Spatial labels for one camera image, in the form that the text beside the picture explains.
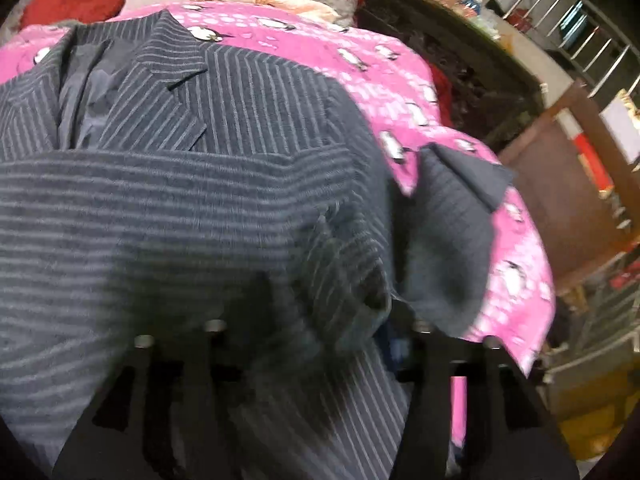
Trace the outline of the pink penguin print blanket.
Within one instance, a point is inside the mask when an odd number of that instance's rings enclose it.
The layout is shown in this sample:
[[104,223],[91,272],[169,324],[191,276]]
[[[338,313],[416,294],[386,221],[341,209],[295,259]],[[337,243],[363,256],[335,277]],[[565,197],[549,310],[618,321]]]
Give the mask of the pink penguin print blanket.
[[396,39],[172,4],[1,50],[1,416],[47,463],[137,334],[224,318],[255,347],[244,439],[378,476],[394,302],[529,368],[552,292],[508,170]]

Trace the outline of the brown wooden chair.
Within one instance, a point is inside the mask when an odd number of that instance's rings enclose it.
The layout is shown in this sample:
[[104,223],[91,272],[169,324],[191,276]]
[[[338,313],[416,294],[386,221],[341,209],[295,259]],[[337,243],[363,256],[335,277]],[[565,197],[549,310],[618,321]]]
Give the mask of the brown wooden chair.
[[[574,116],[594,148],[628,224],[616,220],[612,207],[599,196],[574,142],[556,119],[562,112]],[[515,186],[544,244],[559,295],[639,244],[639,178],[626,163],[583,82],[574,81],[498,159],[515,171]]]

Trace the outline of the metal rail rack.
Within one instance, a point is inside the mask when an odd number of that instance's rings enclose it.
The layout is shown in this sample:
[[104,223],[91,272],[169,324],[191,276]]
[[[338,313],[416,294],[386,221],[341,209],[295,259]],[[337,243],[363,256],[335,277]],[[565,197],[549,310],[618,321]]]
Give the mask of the metal rail rack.
[[639,43],[592,0],[498,0],[502,18],[570,72],[605,106],[620,90],[639,99]]

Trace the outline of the grey pinstriped suit jacket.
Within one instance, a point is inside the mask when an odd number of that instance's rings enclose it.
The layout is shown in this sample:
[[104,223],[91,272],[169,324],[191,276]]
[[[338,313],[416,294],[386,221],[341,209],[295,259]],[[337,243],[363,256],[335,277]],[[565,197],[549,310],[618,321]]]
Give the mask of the grey pinstriped suit jacket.
[[441,479],[510,171],[170,13],[1,87],[6,479]]

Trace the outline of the dark carved wooden cabinet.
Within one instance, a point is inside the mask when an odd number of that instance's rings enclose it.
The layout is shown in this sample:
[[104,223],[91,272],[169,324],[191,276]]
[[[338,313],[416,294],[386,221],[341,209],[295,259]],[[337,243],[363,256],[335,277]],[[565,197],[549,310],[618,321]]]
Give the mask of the dark carved wooden cabinet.
[[363,0],[364,29],[399,39],[449,84],[445,116],[498,152],[544,111],[540,83],[466,18],[434,0]]

